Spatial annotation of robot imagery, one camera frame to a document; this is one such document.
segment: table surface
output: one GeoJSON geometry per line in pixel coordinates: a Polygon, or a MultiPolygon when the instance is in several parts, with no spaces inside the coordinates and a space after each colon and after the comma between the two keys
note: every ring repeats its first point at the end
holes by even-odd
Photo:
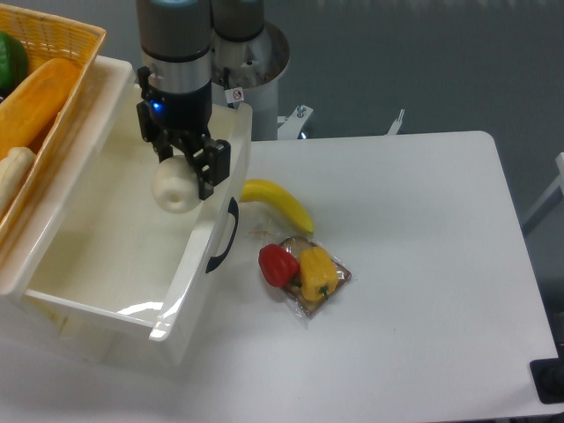
{"type": "Polygon", "coordinates": [[[487,134],[255,143],[249,177],[303,201],[350,285],[304,324],[256,263],[291,230],[242,204],[178,368],[126,338],[101,364],[3,339],[0,416],[423,422],[563,410],[532,383],[529,362],[556,352],[487,134]]]}

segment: warning sticker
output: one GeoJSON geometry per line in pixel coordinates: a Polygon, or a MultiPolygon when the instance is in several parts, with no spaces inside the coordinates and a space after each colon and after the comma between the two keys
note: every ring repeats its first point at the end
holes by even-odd
{"type": "Polygon", "coordinates": [[[230,90],[226,90],[226,100],[227,104],[238,103],[239,101],[245,101],[245,96],[243,95],[243,89],[238,88],[231,88],[230,90]]]}

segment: pepper stem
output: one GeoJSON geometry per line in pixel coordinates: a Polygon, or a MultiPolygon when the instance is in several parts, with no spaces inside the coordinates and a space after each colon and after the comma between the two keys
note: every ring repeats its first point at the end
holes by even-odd
{"type": "Polygon", "coordinates": [[[323,294],[323,297],[325,297],[325,300],[329,299],[329,295],[327,294],[327,286],[322,286],[321,288],[319,288],[319,293],[323,294]]]}

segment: yellow banana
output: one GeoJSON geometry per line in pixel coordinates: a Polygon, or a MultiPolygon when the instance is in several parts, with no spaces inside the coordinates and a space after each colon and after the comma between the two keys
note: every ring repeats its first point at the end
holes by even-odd
{"type": "Polygon", "coordinates": [[[260,201],[279,209],[298,229],[312,234],[314,221],[300,202],[284,188],[265,179],[245,181],[241,203],[260,201]]]}

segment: orange basket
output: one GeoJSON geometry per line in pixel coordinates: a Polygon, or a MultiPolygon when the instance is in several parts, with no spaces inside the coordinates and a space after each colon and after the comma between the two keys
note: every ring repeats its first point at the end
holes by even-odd
{"type": "Polygon", "coordinates": [[[0,4],[0,31],[20,40],[24,45],[29,61],[29,73],[56,57],[68,59],[81,69],[78,81],[45,137],[41,149],[37,152],[35,162],[23,181],[19,193],[4,215],[0,214],[2,218],[0,244],[2,244],[10,229],[15,227],[27,199],[36,189],[40,176],[48,170],[51,158],[57,152],[57,146],[61,144],[66,130],[73,122],[78,96],[84,88],[88,71],[106,37],[106,31],[97,26],[7,4],[0,4]]]}

